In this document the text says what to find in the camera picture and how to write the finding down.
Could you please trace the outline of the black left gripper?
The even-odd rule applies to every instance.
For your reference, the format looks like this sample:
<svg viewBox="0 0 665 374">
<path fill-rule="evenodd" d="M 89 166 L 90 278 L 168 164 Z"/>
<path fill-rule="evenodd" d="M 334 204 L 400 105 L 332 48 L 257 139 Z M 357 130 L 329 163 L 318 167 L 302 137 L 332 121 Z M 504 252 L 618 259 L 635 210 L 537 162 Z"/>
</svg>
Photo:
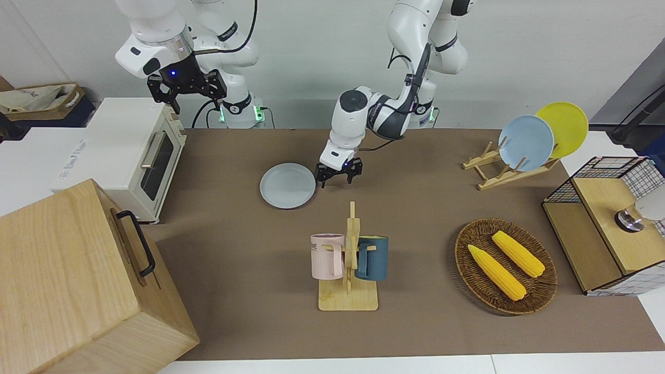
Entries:
<svg viewBox="0 0 665 374">
<path fill-rule="evenodd" d="M 317 165 L 315 171 L 314 178 L 316 182 L 321 184 L 321 189 L 325 187 L 328 180 L 336 175 L 341 175 L 342 173 L 347 175 L 348 184 L 352 184 L 354 177 L 358 177 L 363 172 L 363 161 L 361 161 L 360 158 L 349 159 L 342 164 L 340 170 L 336 170 L 326 165 Z"/>
</svg>

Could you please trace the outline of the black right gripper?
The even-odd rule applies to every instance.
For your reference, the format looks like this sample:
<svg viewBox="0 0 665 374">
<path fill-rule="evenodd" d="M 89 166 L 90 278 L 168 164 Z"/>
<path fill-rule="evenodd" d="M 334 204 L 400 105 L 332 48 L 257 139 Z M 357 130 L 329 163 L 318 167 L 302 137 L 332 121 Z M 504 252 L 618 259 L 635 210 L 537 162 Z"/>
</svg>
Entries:
<svg viewBox="0 0 665 374">
<path fill-rule="evenodd" d="M 148 77 L 148 90 L 157 103 L 170 106 L 176 115 L 180 114 L 177 96 L 181 94 L 206 95 L 213 100 L 225 99 L 228 88 L 220 72 L 205 74 L 200 69 L 195 53 L 185 59 L 169 64 Z"/>
</svg>

